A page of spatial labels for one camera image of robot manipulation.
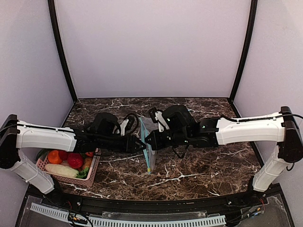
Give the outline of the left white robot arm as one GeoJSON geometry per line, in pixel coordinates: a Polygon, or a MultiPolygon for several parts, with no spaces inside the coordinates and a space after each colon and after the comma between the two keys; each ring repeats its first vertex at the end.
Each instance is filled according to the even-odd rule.
{"type": "Polygon", "coordinates": [[[55,189],[53,178],[29,160],[20,151],[22,148],[79,154],[105,149],[132,154],[146,149],[146,145],[133,134],[138,126],[139,119],[133,113],[128,114],[122,123],[118,123],[113,114],[98,113],[83,130],[29,124],[11,114],[0,128],[0,167],[11,170],[43,194],[48,194],[55,189]]]}

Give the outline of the clear zip bag blue zipper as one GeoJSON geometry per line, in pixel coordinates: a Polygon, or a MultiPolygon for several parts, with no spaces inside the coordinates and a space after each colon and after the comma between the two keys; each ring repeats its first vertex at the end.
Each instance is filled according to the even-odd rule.
{"type": "Polygon", "coordinates": [[[158,125],[153,123],[151,118],[140,117],[140,134],[141,141],[145,143],[146,149],[143,151],[147,164],[147,173],[151,174],[155,169],[155,162],[157,158],[157,151],[152,150],[150,144],[146,142],[146,137],[153,131],[158,129],[158,125]]]}

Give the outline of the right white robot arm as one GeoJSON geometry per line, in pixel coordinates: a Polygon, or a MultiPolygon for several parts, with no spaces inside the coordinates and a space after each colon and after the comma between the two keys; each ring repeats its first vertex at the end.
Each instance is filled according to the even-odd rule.
{"type": "Polygon", "coordinates": [[[164,111],[152,108],[149,112],[159,125],[145,137],[152,150],[192,146],[215,148],[237,142],[274,141],[270,158],[252,179],[252,189],[265,192],[271,183],[303,158],[303,139],[289,107],[264,116],[230,118],[224,115],[203,118],[197,122],[184,105],[173,105],[164,111]]]}

